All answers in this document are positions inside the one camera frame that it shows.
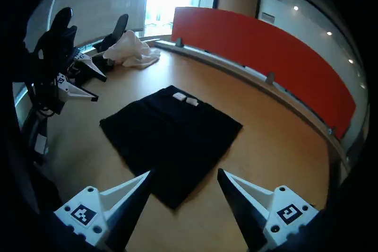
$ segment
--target orange panel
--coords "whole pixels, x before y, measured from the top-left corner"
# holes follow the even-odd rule
[[[340,139],[356,104],[332,67],[289,33],[241,14],[207,8],[176,8],[172,40],[207,50],[267,75],[336,127]]]

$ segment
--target white fabric pile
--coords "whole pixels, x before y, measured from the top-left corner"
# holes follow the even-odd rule
[[[116,44],[105,51],[103,57],[115,61],[116,65],[143,69],[159,60],[160,50],[151,49],[133,31],[128,30]]]

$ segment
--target black towel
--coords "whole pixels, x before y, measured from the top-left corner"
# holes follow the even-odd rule
[[[135,175],[155,168],[155,196],[176,209],[216,165],[242,125],[211,105],[193,106],[170,86],[100,121],[109,141]]]

